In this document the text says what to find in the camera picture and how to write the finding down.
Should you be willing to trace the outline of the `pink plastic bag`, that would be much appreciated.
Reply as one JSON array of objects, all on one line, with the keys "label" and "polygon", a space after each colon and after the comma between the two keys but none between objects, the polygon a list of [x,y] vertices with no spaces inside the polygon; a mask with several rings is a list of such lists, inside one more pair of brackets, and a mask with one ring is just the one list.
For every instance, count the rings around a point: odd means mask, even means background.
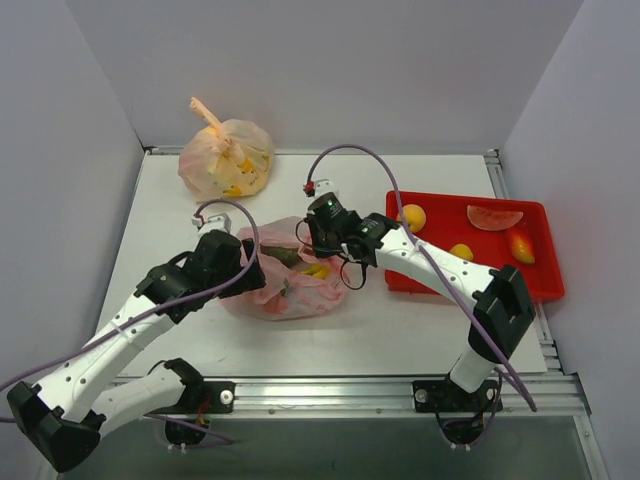
[{"label": "pink plastic bag", "polygon": [[[233,315],[245,315],[267,321],[282,321],[320,316],[335,309],[346,297],[344,275],[340,273],[342,261],[338,257],[317,258],[310,247],[311,238],[306,223],[290,216],[258,227],[259,263],[266,277],[266,286],[221,301]],[[292,268],[263,255],[260,245],[297,248],[302,261]],[[320,280],[304,274],[313,264],[331,269],[330,275]]]}]

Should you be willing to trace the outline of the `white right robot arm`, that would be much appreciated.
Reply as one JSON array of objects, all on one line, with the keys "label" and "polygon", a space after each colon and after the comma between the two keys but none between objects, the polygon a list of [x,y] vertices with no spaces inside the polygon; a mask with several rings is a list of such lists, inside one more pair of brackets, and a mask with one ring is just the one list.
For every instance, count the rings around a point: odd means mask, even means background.
[{"label": "white right robot arm", "polygon": [[372,213],[346,209],[332,192],[313,199],[306,218],[315,253],[337,255],[362,268],[399,273],[454,301],[471,326],[467,346],[443,385],[446,402],[465,409],[501,365],[506,381],[533,401],[510,358],[529,330],[535,309],[522,273],[463,260],[417,239],[403,225]]}]

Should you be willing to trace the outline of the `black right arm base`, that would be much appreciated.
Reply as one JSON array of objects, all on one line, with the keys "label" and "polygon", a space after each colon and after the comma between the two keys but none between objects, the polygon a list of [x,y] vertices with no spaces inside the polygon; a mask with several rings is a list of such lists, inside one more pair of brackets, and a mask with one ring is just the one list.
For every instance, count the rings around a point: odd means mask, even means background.
[{"label": "black right arm base", "polygon": [[433,414],[453,450],[475,448],[503,408],[501,376],[497,380],[484,380],[472,393],[454,384],[449,377],[414,380],[411,386],[414,411]]}]

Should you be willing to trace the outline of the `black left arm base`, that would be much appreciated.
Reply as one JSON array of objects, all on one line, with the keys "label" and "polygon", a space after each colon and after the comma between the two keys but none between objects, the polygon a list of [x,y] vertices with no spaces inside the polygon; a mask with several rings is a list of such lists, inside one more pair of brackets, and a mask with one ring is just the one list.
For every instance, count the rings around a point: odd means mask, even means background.
[{"label": "black left arm base", "polygon": [[233,412],[236,383],[230,380],[207,381],[199,371],[183,359],[159,360],[147,372],[159,369],[162,373],[173,370],[186,381],[186,387],[173,406],[178,414],[193,414],[191,420],[179,420],[168,416],[168,408],[151,414],[152,419],[163,418],[164,427],[160,439],[169,450],[187,450],[228,447],[235,443],[231,438],[211,429],[211,414]]}]

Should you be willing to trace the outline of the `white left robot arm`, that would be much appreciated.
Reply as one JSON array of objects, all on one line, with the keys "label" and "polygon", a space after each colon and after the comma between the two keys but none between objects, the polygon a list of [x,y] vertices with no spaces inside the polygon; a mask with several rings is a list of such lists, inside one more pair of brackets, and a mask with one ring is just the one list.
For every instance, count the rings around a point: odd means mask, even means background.
[{"label": "white left robot arm", "polygon": [[211,394],[187,361],[167,360],[119,387],[115,377],[157,338],[216,297],[263,287],[258,239],[226,230],[200,236],[196,248],[153,267],[110,323],[81,350],[2,383],[18,429],[58,473],[84,462],[101,439],[158,409],[198,409]]}]

